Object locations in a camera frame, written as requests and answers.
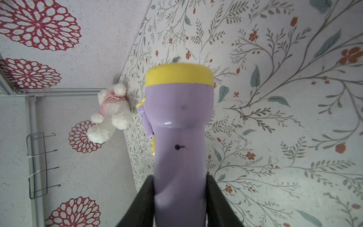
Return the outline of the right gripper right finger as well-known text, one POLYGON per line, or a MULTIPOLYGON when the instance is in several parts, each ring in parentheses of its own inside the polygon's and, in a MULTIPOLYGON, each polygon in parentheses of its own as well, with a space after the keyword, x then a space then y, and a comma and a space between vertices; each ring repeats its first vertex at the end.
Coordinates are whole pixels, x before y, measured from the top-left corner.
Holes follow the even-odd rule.
POLYGON ((207 175, 207 227, 243 227, 212 175, 207 175))

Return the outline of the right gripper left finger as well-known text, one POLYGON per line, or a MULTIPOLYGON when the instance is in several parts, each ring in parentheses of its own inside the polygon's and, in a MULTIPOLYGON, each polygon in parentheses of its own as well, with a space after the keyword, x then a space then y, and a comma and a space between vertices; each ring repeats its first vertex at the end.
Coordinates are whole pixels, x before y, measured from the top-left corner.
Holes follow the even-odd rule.
POLYGON ((116 227, 152 227, 155 214, 154 176, 148 176, 116 227))

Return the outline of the purple flashlight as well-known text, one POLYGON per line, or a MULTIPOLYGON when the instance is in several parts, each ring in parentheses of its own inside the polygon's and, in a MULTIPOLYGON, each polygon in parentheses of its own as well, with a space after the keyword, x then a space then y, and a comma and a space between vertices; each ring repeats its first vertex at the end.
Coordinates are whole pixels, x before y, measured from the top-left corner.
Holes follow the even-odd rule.
POLYGON ((152 129, 152 126, 151 126, 150 121, 148 120, 147 113, 146 113, 146 110, 144 108, 144 102, 145 101, 146 101, 146 99, 143 98, 142 101, 141 101, 141 103, 138 103, 136 105, 136 108, 137 108, 138 114, 141 117, 142 124, 143 124, 144 130, 145 130, 146 137, 149 138, 149 139, 151 139, 151 141, 152 141, 152 155, 154 156, 155 155, 154 131, 152 129))
POLYGON ((191 63, 149 69, 143 107, 155 140, 156 224, 203 227, 207 214, 205 126, 214 111, 212 71, 191 63))

